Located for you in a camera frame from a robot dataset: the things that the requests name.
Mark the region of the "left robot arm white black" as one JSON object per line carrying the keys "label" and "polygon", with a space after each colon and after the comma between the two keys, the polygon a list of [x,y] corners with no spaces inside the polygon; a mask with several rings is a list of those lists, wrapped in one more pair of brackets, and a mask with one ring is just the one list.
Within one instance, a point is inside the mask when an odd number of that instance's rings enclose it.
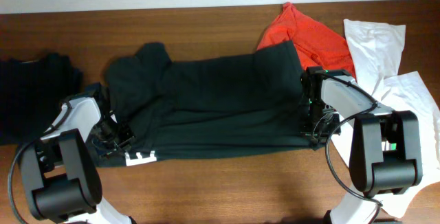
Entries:
{"label": "left robot arm white black", "polygon": [[133,223],[102,195],[93,156],[127,157],[130,129],[113,118],[109,92],[96,83],[63,99],[58,117],[11,163],[21,173],[32,216],[54,223]]}

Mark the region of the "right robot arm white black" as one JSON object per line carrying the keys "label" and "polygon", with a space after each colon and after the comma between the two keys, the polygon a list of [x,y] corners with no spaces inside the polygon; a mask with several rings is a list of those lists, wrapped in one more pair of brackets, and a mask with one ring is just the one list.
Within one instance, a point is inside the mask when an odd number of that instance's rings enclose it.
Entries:
{"label": "right robot arm white black", "polygon": [[412,111],[396,111],[363,90],[344,69],[309,67],[301,76],[309,101],[309,121],[303,135],[314,146],[324,146],[331,174],[329,145],[343,125],[353,128],[349,153],[348,187],[341,202],[326,212],[324,223],[374,223],[383,194],[403,194],[423,176],[419,122]]}

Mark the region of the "dark green polo shirt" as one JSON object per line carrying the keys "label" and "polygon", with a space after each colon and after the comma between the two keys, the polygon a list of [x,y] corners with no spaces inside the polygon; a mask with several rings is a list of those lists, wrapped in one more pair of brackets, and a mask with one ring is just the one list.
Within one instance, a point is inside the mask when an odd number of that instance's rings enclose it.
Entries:
{"label": "dark green polo shirt", "polygon": [[112,151],[86,143],[98,167],[127,159],[220,159],[318,145],[302,132],[308,99],[291,42],[252,54],[176,62],[161,43],[113,61],[104,73],[111,110],[133,132],[129,147]]}

